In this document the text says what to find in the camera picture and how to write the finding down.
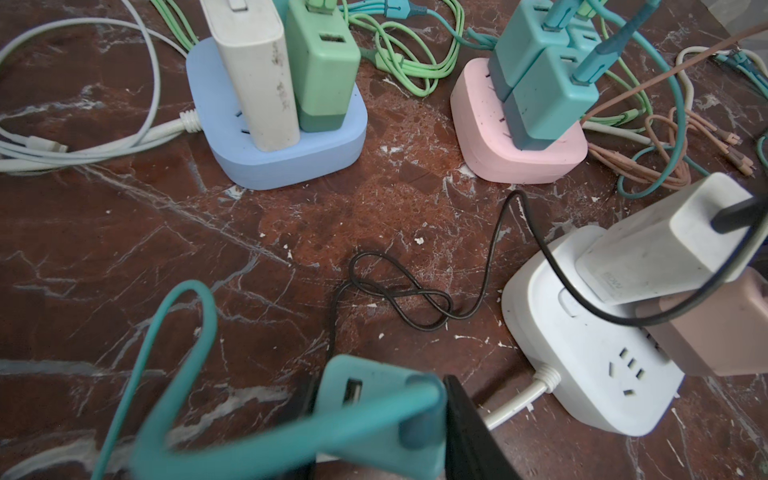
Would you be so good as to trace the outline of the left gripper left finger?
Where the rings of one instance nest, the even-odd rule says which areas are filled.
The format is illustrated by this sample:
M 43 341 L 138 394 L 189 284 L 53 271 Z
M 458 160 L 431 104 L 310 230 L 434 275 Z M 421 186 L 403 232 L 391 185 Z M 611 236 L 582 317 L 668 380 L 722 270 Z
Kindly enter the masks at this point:
M 283 416 L 283 419 L 287 423 L 303 419 L 312 414 L 320 380 L 321 376 L 319 374 L 309 374 L 303 379 L 286 406 L 287 413 Z M 311 460 L 309 463 L 305 463 L 282 474 L 281 478 L 285 480 L 313 479 L 315 467 L 316 461 Z

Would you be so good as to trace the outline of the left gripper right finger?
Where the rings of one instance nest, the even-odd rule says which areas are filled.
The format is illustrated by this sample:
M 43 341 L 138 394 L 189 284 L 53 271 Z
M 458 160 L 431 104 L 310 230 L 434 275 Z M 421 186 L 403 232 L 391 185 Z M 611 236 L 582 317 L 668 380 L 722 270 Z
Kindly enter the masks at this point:
M 521 480 L 454 375 L 443 377 L 447 392 L 448 480 Z

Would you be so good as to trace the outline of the teal charger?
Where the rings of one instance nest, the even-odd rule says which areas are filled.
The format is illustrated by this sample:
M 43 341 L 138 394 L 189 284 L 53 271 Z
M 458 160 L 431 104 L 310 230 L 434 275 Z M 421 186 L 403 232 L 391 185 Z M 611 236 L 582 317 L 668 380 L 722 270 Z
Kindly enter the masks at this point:
M 446 409 L 446 388 L 437 376 L 338 355 L 323 372 L 313 413 L 352 437 L 324 445 L 317 457 L 435 479 L 445 462 Z

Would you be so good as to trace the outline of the white power strip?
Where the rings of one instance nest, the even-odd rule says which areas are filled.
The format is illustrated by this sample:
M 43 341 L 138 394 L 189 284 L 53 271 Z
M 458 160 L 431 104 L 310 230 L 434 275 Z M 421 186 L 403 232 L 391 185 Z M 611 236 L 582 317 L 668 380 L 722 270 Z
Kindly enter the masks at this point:
M 507 282 L 501 313 L 535 371 L 559 374 L 553 394 L 560 404 L 591 427 L 648 434 L 684 378 L 646 330 L 605 322 L 581 306 L 542 253 Z

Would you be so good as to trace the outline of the pink charger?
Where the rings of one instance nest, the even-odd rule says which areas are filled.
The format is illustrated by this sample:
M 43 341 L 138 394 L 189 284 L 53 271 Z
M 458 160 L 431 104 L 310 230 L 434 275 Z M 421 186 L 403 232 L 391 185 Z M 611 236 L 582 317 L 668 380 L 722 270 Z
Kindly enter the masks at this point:
M 765 374 L 767 280 L 748 267 L 697 307 L 646 331 L 687 375 Z

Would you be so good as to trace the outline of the blue power strip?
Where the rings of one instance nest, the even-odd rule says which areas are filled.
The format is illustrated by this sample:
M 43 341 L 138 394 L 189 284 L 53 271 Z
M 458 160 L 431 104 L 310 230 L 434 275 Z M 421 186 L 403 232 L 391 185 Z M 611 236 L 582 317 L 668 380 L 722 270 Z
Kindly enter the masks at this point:
M 299 129 L 293 144 L 278 138 L 258 145 L 214 39 L 193 47 L 186 67 L 205 139 L 218 165 L 235 184 L 251 190 L 282 188 L 345 169 L 361 156 L 368 112 L 358 87 L 352 90 L 338 129 Z

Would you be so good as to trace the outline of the pink power strip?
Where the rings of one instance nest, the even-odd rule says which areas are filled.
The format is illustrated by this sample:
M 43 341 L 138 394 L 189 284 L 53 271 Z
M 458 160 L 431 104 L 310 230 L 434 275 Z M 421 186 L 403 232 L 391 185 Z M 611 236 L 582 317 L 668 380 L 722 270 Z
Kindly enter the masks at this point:
M 467 167 L 495 183 L 553 183 L 585 160 L 588 142 L 576 123 L 542 151 L 520 150 L 514 143 L 490 78 L 489 60 L 464 66 L 450 96 L 454 129 Z

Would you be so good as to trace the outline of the teal charger pair pink strip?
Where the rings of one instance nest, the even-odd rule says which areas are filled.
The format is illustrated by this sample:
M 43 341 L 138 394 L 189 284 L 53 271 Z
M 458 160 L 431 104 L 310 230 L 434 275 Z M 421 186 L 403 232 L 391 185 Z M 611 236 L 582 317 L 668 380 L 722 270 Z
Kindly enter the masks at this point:
M 521 1 L 492 51 L 490 78 L 519 150 L 548 148 L 598 100 L 595 85 L 572 79 L 586 59 L 567 31 L 578 7 Z

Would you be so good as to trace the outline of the green charger on blue strip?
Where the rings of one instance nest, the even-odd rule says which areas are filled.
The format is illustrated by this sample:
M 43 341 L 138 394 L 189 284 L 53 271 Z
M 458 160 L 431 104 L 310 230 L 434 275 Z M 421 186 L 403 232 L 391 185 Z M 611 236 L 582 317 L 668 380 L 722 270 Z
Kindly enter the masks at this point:
M 347 21 L 333 1 L 290 1 L 285 33 L 301 129 L 339 129 L 361 60 Z

